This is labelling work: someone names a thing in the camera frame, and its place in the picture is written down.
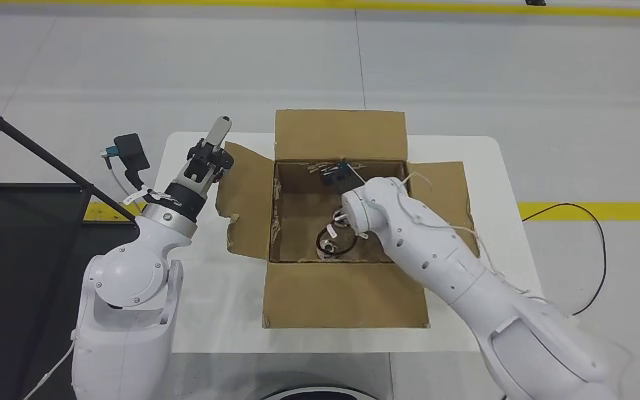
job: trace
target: gray floor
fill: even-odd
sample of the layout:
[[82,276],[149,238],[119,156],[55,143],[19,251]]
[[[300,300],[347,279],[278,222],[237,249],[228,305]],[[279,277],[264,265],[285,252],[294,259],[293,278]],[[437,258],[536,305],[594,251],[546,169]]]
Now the gray floor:
[[[273,131],[281,108],[405,111],[410,134],[488,135],[518,201],[637,201],[637,20],[223,8],[0,7],[0,110],[110,195],[98,153],[138,132],[153,182],[167,136]],[[0,136],[2,181],[61,181]],[[590,329],[640,354],[636,222],[606,222]],[[601,273],[587,222],[526,225],[547,296],[579,308]],[[283,374],[391,399],[498,400],[478,354],[183,355],[165,398],[243,398]],[[640,392],[634,363],[625,398]]]

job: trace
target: floor tape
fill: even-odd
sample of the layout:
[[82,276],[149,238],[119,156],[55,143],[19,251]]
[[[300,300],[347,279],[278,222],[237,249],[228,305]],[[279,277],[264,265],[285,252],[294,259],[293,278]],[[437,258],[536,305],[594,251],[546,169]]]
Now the floor tape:
[[[529,215],[543,210],[553,204],[553,202],[522,202],[518,203],[520,209],[520,217],[525,218]],[[579,202],[579,204],[591,211],[596,218],[601,221],[640,221],[640,203],[624,203],[624,202]],[[140,208],[144,207],[144,203],[139,204]],[[133,215],[140,213],[133,204],[123,205]],[[84,216],[85,221],[126,221],[120,213],[106,205],[105,203],[90,203]],[[541,214],[531,221],[590,221],[589,214],[576,207],[556,207]]]
[[639,18],[640,8],[376,0],[0,0],[0,4],[235,6]]

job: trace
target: cardboard box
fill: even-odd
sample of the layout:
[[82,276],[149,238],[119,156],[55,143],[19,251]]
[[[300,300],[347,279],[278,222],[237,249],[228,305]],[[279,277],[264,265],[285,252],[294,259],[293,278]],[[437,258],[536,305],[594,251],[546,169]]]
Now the cardboard box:
[[[218,187],[216,207],[229,217],[227,248],[268,261],[265,328],[428,328],[423,288],[384,254],[371,234],[339,260],[321,261],[315,239],[340,207],[318,169],[340,159],[358,173],[412,177],[409,193],[447,222],[473,229],[461,162],[407,162],[404,113],[281,110],[276,113],[275,160],[234,143],[235,163]],[[472,251],[472,235],[461,233]]]

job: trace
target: round base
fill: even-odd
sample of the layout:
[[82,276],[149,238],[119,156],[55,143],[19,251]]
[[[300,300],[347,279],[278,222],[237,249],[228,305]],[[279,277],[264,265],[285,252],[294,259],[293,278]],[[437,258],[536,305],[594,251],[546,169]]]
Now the round base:
[[337,386],[309,386],[287,389],[263,400],[376,400],[366,393]]

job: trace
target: black cable on floor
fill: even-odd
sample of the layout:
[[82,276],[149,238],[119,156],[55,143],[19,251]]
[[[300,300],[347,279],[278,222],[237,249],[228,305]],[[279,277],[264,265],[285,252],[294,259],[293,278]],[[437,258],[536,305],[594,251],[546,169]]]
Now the black cable on floor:
[[[585,305],[584,307],[582,307],[580,310],[574,312],[573,316],[576,316],[578,314],[583,313],[585,310],[587,310],[589,307],[591,307],[591,305],[593,304],[594,301],[596,301],[596,298],[598,298],[598,296],[600,295],[600,291],[602,290],[602,287],[604,286],[604,281],[607,278],[607,244],[604,238],[604,231],[602,230],[602,225],[600,225],[600,221],[598,221],[598,218],[596,218],[595,215],[593,215],[593,213],[589,210],[587,210],[586,208],[582,207],[579,204],[575,204],[575,203],[558,203],[558,204],[554,204],[552,206],[549,206],[543,210],[540,210],[534,214],[529,215],[526,218],[522,219],[522,222],[526,222],[528,220],[530,220],[531,218],[537,217],[540,214],[543,214],[549,210],[552,210],[556,207],[576,207],[579,208],[580,210],[586,212],[587,214],[589,214],[589,216],[591,217],[591,219],[593,220],[593,222],[596,223],[596,225],[598,226],[598,232],[600,233],[600,242],[602,243],[602,279],[600,279],[600,284],[598,285],[598,288],[596,289],[595,293],[593,294],[593,296],[591,297],[591,300],[589,300],[589,302],[587,303],[587,305]],[[502,396],[501,400],[507,400],[507,396],[504,395]]]

